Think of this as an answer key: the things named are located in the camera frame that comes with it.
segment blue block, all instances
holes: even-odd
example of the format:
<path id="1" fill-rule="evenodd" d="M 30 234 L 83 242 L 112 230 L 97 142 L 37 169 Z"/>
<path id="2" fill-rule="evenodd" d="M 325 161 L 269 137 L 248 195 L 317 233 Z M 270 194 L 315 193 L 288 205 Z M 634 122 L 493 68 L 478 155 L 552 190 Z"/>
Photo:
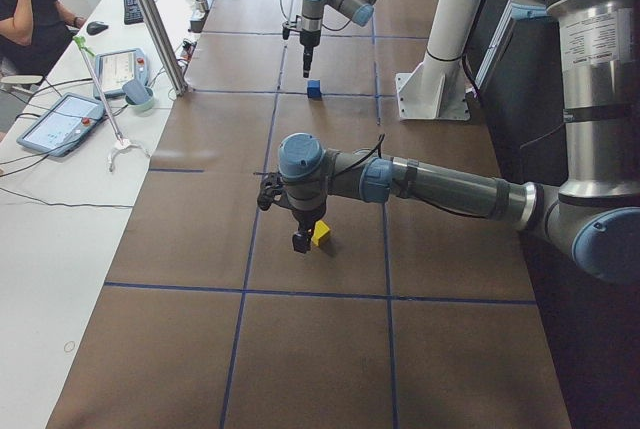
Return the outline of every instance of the blue block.
<path id="1" fill-rule="evenodd" d="M 307 82 L 307 97 L 309 99 L 322 98 L 322 92 L 320 92 L 320 81 L 311 80 Z"/>

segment green clip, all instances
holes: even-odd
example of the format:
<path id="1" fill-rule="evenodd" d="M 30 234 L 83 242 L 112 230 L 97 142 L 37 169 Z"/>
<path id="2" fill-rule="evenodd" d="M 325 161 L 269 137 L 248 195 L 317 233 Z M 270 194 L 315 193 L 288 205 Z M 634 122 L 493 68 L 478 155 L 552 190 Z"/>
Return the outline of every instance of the green clip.
<path id="1" fill-rule="evenodd" d="M 96 57 L 96 55 L 91 51 L 91 49 L 89 49 L 85 43 L 87 42 L 87 40 L 84 38 L 84 36 L 73 36 L 73 40 L 74 42 L 78 45 L 78 48 L 81 51 L 87 51 L 89 53 L 89 55 L 91 55 L 91 57 Z"/>

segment label on robot arm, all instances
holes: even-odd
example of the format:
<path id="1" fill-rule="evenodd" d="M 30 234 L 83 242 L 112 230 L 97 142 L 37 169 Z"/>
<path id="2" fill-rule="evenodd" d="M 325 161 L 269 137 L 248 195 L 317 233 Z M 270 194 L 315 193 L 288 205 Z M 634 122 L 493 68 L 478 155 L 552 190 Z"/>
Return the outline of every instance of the label on robot arm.
<path id="1" fill-rule="evenodd" d="M 587 19 L 569 19 L 560 27 L 562 70 L 611 61 L 634 60 L 631 9 Z"/>

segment yellow cube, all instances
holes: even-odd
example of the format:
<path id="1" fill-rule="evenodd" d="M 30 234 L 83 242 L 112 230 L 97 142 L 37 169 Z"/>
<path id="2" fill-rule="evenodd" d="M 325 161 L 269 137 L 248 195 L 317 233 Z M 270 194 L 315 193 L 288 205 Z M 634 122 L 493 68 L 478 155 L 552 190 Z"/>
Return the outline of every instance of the yellow cube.
<path id="1" fill-rule="evenodd" d="M 316 227 L 313 230 L 313 236 L 311 236 L 311 242 L 317 247 L 322 246 L 331 237 L 331 229 L 327 226 L 323 220 L 316 222 Z"/>

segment blue device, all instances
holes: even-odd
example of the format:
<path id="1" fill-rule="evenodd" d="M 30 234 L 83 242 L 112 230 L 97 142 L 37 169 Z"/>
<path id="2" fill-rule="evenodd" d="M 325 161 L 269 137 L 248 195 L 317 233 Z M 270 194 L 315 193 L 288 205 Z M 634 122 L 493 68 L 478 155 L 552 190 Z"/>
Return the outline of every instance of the blue device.
<path id="1" fill-rule="evenodd" d="M 28 149 L 62 157 L 78 147 L 103 116 L 102 102 L 77 94 L 65 94 L 17 142 Z"/>
<path id="2" fill-rule="evenodd" d="M 134 79 L 143 86 L 149 82 L 149 64 L 142 49 L 98 54 L 95 58 L 95 71 L 107 97 L 124 96 L 122 86 Z M 95 87 L 93 97 L 96 99 L 100 97 Z"/>

